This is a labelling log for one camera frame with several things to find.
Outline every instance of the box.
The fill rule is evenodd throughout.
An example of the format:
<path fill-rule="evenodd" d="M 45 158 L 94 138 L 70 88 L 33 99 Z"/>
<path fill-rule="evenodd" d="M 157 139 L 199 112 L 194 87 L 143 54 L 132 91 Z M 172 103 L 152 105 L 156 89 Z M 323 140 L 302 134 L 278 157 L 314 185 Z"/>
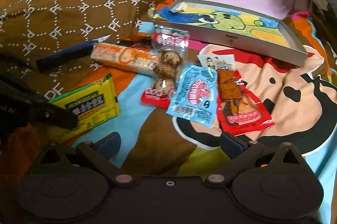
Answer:
<path fill-rule="evenodd" d="M 69 109 L 79 118 L 77 127 L 72 130 L 48 127 L 49 139 L 59 144 L 119 115 L 115 86 L 110 73 L 101 80 L 69 91 L 49 103 Z"/>
<path fill-rule="evenodd" d="M 242 49 L 296 66 L 308 53 L 282 20 L 202 0 L 177 0 L 156 11 L 154 23 L 190 32 L 190 39 Z"/>

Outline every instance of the brown patterned pillow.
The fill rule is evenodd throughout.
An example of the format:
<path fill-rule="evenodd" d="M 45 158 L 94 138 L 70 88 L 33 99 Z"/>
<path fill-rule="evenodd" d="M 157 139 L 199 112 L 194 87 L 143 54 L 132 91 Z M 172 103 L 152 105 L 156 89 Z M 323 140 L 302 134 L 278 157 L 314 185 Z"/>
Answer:
<path fill-rule="evenodd" d="M 36 60 L 106 35 L 136 35 L 164 0 L 0 0 L 0 73 L 52 99 L 98 67 L 85 57 L 41 74 Z"/>

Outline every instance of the cartoon eye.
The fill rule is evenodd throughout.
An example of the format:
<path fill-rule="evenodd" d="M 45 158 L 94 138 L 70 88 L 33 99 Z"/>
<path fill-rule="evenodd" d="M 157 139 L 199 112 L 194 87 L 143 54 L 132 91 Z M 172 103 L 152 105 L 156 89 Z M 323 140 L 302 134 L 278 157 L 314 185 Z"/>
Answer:
<path fill-rule="evenodd" d="M 227 13 L 224 13 L 223 16 L 225 17 L 225 19 L 230 19 L 230 15 Z"/>
<path fill-rule="evenodd" d="M 211 23 L 211 24 L 217 24 L 219 23 L 217 20 L 214 20 L 214 15 L 212 14 L 198 14 L 198 16 L 201 16 L 202 18 L 198 19 L 198 21 L 202 23 Z"/>

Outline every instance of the blue snack package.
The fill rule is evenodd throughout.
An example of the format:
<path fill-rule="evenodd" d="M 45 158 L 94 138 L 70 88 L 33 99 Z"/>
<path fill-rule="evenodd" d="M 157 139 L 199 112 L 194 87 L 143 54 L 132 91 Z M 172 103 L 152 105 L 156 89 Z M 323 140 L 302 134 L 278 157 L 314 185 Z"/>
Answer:
<path fill-rule="evenodd" d="M 187 64 L 166 113 L 211 127 L 216 118 L 217 97 L 217 72 Z"/>

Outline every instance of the metal bolt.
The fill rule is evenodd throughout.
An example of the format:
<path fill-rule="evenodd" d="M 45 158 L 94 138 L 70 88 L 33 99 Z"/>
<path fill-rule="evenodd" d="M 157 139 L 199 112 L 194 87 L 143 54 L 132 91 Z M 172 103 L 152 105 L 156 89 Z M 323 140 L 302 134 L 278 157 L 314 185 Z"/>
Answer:
<path fill-rule="evenodd" d="M 214 183 L 220 183 L 223 182 L 225 178 L 223 177 L 223 175 L 210 175 L 208 177 L 208 180 Z"/>
<path fill-rule="evenodd" d="M 116 181 L 118 183 L 129 183 L 132 181 L 132 177 L 129 175 L 118 175 L 116 176 Z"/>
<path fill-rule="evenodd" d="M 167 186 L 174 186 L 174 181 L 166 181 Z"/>

